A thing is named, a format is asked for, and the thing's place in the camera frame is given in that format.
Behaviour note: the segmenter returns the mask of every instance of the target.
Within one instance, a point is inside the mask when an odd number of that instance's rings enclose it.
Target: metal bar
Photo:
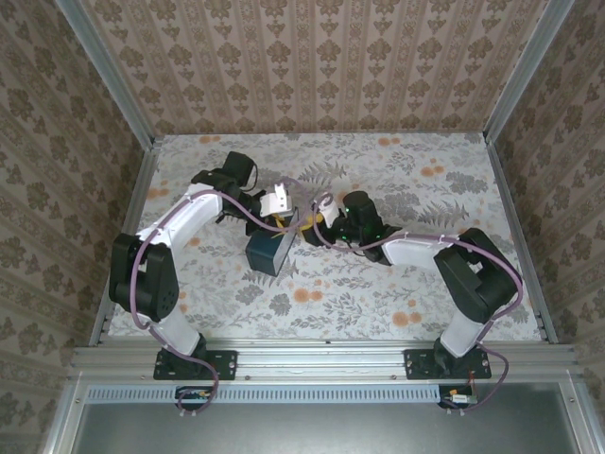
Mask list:
[[[487,146],[490,161],[492,162],[495,181],[498,185],[498,190],[500,191],[500,199],[502,200],[502,205],[504,206],[504,213],[509,221],[510,232],[517,249],[517,256],[519,257],[519,263],[521,264],[521,271],[523,272],[523,276],[525,278],[524,280],[527,286],[527,293],[529,294],[529,298],[534,304],[534,307],[537,307],[538,311],[540,312],[542,323],[544,324],[544,331],[548,337],[548,341],[556,343],[559,341],[557,338],[557,332],[555,331],[555,326],[550,318],[545,296],[542,293],[540,281],[538,280],[538,274],[536,273],[536,269],[533,266],[533,261],[531,260],[531,254],[529,253],[529,248],[527,247],[526,238],[524,237],[523,230],[521,229],[521,222],[517,217],[514,202],[512,201],[512,195],[510,194],[509,186],[507,185],[506,177],[504,176],[504,170],[500,164],[500,159],[498,158],[493,141],[488,140]]]
[[[61,396],[43,454],[69,454],[74,447],[88,386],[67,384]]]
[[[132,197],[130,198],[129,209],[126,212],[122,232],[134,234],[137,231],[139,220],[143,214],[147,192],[149,190],[149,186],[151,185],[151,179],[153,178],[153,173],[157,168],[158,155],[161,147],[162,139],[156,140],[153,144],[153,149],[151,152],[143,155],[143,161],[141,162],[141,168],[139,169],[136,184],[134,185],[134,190],[132,191]],[[96,312],[93,331],[88,341],[89,345],[98,344],[103,331],[103,325],[110,318],[113,310],[113,302],[110,300],[109,295],[109,284],[110,281],[108,276],[107,282],[105,283],[105,288],[103,289],[103,295],[101,296],[101,302],[99,303],[98,311]]]
[[[122,115],[130,125],[130,129],[143,147],[151,150],[153,127],[140,111],[137,102],[125,83],[125,78],[117,69],[119,65],[113,61],[103,40],[97,34],[95,27],[79,1],[57,0],[65,19],[76,33],[79,42],[112,94]]]
[[[102,345],[77,349],[70,379],[95,384],[157,384],[153,381],[155,357],[160,346],[151,340],[136,345]],[[381,342],[262,342],[258,340],[212,341],[209,349],[238,351],[236,382],[249,384],[385,384],[410,383],[406,379],[403,352],[430,348],[425,341]],[[510,362],[510,382],[559,382],[580,378],[573,347],[546,342],[491,342],[489,346]],[[491,358],[494,382],[503,363]],[[459,380],[413,381],[445,384]],[[183,381],[181,384],[208,384]]]
[[[571,377],[560,383],[563,404],[581,454],[603,453],[603,432],[586,385]]]
[[[91,385],[85,404],[176,404],[178,385]],[[221,386],[214,404],[394,404],[438,403],[438,385],[289,385],[228,384]]]
[[[521,95],[574,3],[572,0],[557,0],[548,2],[544,8],[544,13],[534,28],[531,37],[529,37],[526,47],[485,126],[488,141],[495,142],[504,129],[510,114],[519,102]]]
[[[54,454],[57,452],[57,448],[65,429],[67,414],[71,409],[75,389],[76,385],[73,384],[68,384],[63,389],[63,393],[61,394],[59,403],[57,404],[53,424],[50,427],[50,430],[48,430],[48,437],[46,438],[46,445],[44,446],[43,454]]]

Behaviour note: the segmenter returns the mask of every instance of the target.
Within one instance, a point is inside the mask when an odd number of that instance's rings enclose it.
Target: wall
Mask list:
[[[141,157],[53,2],[0,2],[0,452],[48,430]]]
[[[561,341],[605,416],[605,1],[578,0],[496,142]]]
[[[158,135],[480,131],[545,0],[84,0]]]

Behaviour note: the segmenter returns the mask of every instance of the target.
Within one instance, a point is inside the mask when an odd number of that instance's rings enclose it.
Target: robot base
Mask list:
[[[193,353],[192,357],[208,362],[216,369],[218,377],[223,380],[235,380],[237,371],[237,352],[235,350],[205,350],[202,355]],[[155,380],[212,380],[208,369],[196,362],[179,358],[162,349],[155,360],[153,371]]]
[[[408,380],[463,379],[468,380],[472,371],[476,379],[492,378],[488,355],[474,348],[462,358],[458,358],[447,374],[435,360],[435,350],[431,348],[410,349],[404,352],[406,378]]]

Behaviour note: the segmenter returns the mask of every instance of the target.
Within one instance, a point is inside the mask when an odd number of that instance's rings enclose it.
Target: floral tablecloth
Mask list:
[[[338,133],[167,136],[140,227],[163,214],[201,169],[230,150],[258,165],[259,189],[280,176],[339,201],[362,189],[383,221],[417,233],[483,229],[519,269],[484,142],[478,133]],[[294,201],[304,200],[294,192]],[[385,267],[352,253],[295,240],[279,276],[251,271],[241,220],[203,226],[177,258],[179,310],[208,338],[433,340],[449,323],[452,299],[435,272]],[[118,307],[111,336],[140,335]],[[504,317],[491,340],[539,340],[529,300]]]

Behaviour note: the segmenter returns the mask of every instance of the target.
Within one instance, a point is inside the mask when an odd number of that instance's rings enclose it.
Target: robotic arm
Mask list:
[[[253,160],[246,155],[230,152],[223,167],[202,170],[196,175],[185,194],[161,218],[136,236],[120,234],[113,243],[110,298],[130,312],[130,277],[135,256],[143,241],[158,230],[149,241],[137,271],[137,317],[153,328],[165,345],[183,355],[203,355],[200,347],[205,346],[205,339],[179,310],[174,310],[179,298],[174,258],[202,225],[221,213],[245,218],[239,208],[218,194],[195,195],[208,190],[227,194],[259,220],[292,212],[292,200],[282,184],[277,184],[271,194],[261,191],[251,196],[241,189],[253,167]]]
[[[401,230],[383,223],[374,203],[363,191],[347,194],[343,204],[346,214],[337,208],[334,200],[320,202],[322,220],[318,230],[329,243],[334,244],[341,239],[363,247],[396,235]],[[311,229],[303,234],[311,244],[324,244]],[[388,266],[418,266],[441,274],[457,310],[435,342],[434,360],[444,376],[455,375],[460,370],[463,375],[467,374],[464,357],[490,329],[495,312],[517,292],[516,284],[507,272],[484,255],[460,245],[406,236],[365,249],[363,253],[372,262]],[[469,229],[458,240],[495,256],[514,271],[510,262],[481,230]],[[521,276],[516,271],[514,273],[520,281]]]

